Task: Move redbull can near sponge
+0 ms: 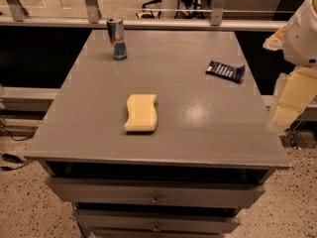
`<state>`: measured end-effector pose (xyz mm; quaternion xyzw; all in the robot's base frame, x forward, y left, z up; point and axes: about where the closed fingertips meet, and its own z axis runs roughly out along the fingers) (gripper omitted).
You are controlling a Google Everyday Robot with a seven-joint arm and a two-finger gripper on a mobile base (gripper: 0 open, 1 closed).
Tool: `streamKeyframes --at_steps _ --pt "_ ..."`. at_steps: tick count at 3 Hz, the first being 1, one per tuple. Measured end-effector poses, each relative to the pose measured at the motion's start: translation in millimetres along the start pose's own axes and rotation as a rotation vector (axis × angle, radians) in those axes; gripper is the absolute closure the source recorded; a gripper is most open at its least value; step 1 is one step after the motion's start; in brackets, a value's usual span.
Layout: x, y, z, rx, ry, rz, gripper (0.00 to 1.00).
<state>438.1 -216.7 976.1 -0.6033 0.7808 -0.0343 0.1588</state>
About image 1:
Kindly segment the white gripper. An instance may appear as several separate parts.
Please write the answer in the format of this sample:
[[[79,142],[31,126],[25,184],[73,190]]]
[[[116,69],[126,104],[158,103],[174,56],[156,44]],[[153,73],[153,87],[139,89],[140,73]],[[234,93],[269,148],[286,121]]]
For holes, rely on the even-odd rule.
[[[316,0],[305,0],[286,27],[279,28],[264,41],[263,48],[283,51],[284,58],[297,65],[290,74],[279,75],[269,109],[268,129],[283,132],[317,96]]]

